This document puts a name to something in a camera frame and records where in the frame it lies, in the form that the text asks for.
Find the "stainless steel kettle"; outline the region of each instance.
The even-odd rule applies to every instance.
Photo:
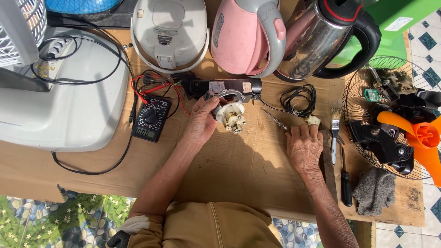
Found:
[[[355,36],[361,50],[347,65],[325,67]],[[333,79],[362,67],[376,53],[381,32],[361,0],[299,0],[286,23],[286,49],[274,74],[286,82]]]

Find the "cardboard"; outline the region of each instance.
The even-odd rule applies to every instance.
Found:
[[[214,15],[220,1],[206,1],[209,15],[208,25],[213,25]],[[291,15],[294,2],[282,1],[282,15]],[[128,30],[109,30],[120,44],[131,42]],[[135,75],[147,69],[133,49],[128,49],[127,56]],[[238,78],[222,71],[207,53],[205,59],[193,72],[198,77],[210,79]],[[321,129],[329,128],[329,108],[341,106],[344,89],[342,79],[317,79],[311,77],[300,84],[285,83],[275,76],[263,80],[262,98],[267,104],[280,108],[280,94],[294,85],[311,83],[317,90],[317,104],[314,114],[321,119]],[[176,93],[171,90],[166,95],[177,104]],[[129,140],[131,126],[128,116],[133,103],[133,92],[127,86],[127,96],[119,125],[110,143],[103,149],[82,153],[58,153],[60,161],[73,168],[87,171],[102,171],[112,167],[122,155]],[[187,110],[195,100],[184,104]],[[304,101],[299,100],[298,107]],[[247,124],[243,131],[234,135],[218,124],[212,138],[195,157],[183,183],[174,198],[176,201],[229,201],[243,203],[262,209],[273,217],[315,222],[315,214],[309,193],[298,174],[291,169],[286,155],[286,137],[280,127],[260,110],[264,107],[259,101],[245,104],[244,116]],[[270,110],[285,124],[304,123],[302,118]],[[165,122],[158,143],[132,138],[129,151],[122,163],[113,171],[99,175],[87,176],[71,173],[60,168],[52,160],[50,152],[36,150],[0,141],[0,194],[22,198],[63,201],[57,185],[82,193],[112,194],[137,197],[145,182],[165,163],[175,148],[179,137],[185,131],[189,117],[179,107],[176,114]],[[361,168],[371,165],[364,160],[349,141],[345,146],[347,167],[350,172],[360,172]],[[337,189],[340,188],[340,157],[336,165]],[[344,209],[347,218],[375,220],[401,225],[424,225],[422,197],[413,201],[414,208],[409,206],[406,196],[409,184],[416,191],[422,190],[420,181],[397,180],[397,202],[387,214],[377,217],[358,216],[353,208]]]

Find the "person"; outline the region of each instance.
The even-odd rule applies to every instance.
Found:
[[[120,227],[131,235],[129,248],[282,247],[268,228],[271,218],[251,207],[237,203],[170,204],[193,158],[217,126],[210,111],[218,103],[217,96],[196,102],[189,125],[172,155],[141,190]],[[318,126],[293,126],[286,137],[292,167],[311,194],[323,247],[357,248],[357,241],[318,167],[323,150],[323,135]]]

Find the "green container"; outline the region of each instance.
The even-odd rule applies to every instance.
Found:
[[[407,60],[403,32],[441,7],[441,0],[364,0],[363,5],[381,31],[380,47],[375,56],[395,56]],[[360,50],[360,42],[352,37],[332,62],[347,64]]]

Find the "green tag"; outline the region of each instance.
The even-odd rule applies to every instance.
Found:
[[[367,101],[380,101],[380,96],[377,90],[366,89],[364,90],[364,97]]]

